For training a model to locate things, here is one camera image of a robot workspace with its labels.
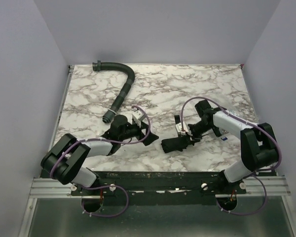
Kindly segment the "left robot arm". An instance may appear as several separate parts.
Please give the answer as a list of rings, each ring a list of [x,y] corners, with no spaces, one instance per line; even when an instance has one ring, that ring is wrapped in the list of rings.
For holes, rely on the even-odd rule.
[[[159,139],[150,131],[150,125],[143,122],[145,115],[136,113],[132,122],[124,115],[117,115],[109,130],[100,138],[78,141],[72,134],[67,133],[43,157],[40,165],[52,179],[61,184],[76,184],[90,188],[94,186],[98,175],[89,168],[83,167],[89,157],[110,156],[119,150],[126,140],[137,139],[137,143],[145,146]]]

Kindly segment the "clear plastic screw box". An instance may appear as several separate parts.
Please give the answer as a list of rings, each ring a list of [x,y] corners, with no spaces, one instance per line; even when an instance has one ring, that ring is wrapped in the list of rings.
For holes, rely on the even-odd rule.
[[[241,122],[233,118],[232,114],[228,114],[223,111],[220,112],[220,116],[222,123],[219,125],[219,128],[226,130],[230,134],[240,139],[240,131],[242,127]]]

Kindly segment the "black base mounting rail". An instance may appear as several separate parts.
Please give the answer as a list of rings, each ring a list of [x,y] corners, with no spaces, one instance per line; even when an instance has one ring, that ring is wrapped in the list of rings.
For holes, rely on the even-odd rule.
[[[69,195],[88,205],[214,205],[219,196],[246,193],[243,180],[228,184],[218,172],[97,171],[100,190],[70,188]]]

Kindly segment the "black folding umbrella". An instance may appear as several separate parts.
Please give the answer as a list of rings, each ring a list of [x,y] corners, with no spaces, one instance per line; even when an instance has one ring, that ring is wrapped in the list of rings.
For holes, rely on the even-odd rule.
[[[180,115],[175,115],[175,125],[181,122]],[[184,135],[177,135],[175,138],[163,139],[161,141],[161,147],[164,153],[170,153],[173,151],[182,152],[187,148],[186,137]]]

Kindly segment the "aluminium table frame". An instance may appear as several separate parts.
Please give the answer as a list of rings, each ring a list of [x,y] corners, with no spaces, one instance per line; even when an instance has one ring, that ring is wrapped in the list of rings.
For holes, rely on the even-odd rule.
[[[218,172],[240,160],[240,141],[228,133],[228,141],[209,137],[182,153],[165,154],[163,139],[175,138],[174,116],[185,111],[183,120],[199,121],[193,109],[185,106],[191,97],[207,97],[213,107],[221,105],[230,113],[249,122],[256,115],[249,99],[240,66],[199,65],[131,65],[133,85],[118,115],[132,122],[132,113],[140,110],[150,131],[159,139],[148,146],[137,139],[126,140],[116,153],[110,156],[87,158],[83,167],[95,174],[97,171],[127,172]],[[67,133],[80,140],[100,138],[110,125],[104,124],[102,115],[111,110],[111,104],[126,82],[127,75],[108,68],[92,65],[70,66],[69,84],[60,115],[53,132],[49,149]],[[246,193],[236,197],[216,199],[214,205],[88,205],[80,197],[69,195],[70,188],[82,187],[100,190],[95,184],[90,188],[76,184],[61,184],[48,172],[32,182],[31,205],[39,206],[43,199],[58,201],[55,208],[46,210],[46,217],[21,232],[21,236],[35,237],[75,236],[156,236],[158,226],[171,236],[183,227],[183,236],[192,233],[196,223],[199,234],[204,236],[279,237],[293,234],[289,220],[281,206],[268,209],[274,198],[289,197],[291,192],[284,176],[275,171],[256,171],[242,179]]]

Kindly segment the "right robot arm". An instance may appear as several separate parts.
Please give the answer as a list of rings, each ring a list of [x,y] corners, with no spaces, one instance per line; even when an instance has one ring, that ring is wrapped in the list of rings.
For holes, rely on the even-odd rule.
[[[199,142],[210,129],[218,137],[221,136],[220,131],[225,130],[240,140],[241,158],[218,174],[215,182],[218,189],[222,190],[281,160],[281,152],[270,124],[251,123],[219,105],[213,108],[209,99],[199,101],[195,109],[201,118],[198,123],[186,124],[183,114],[176,119],[177,133],[187,138],[184,148]]]

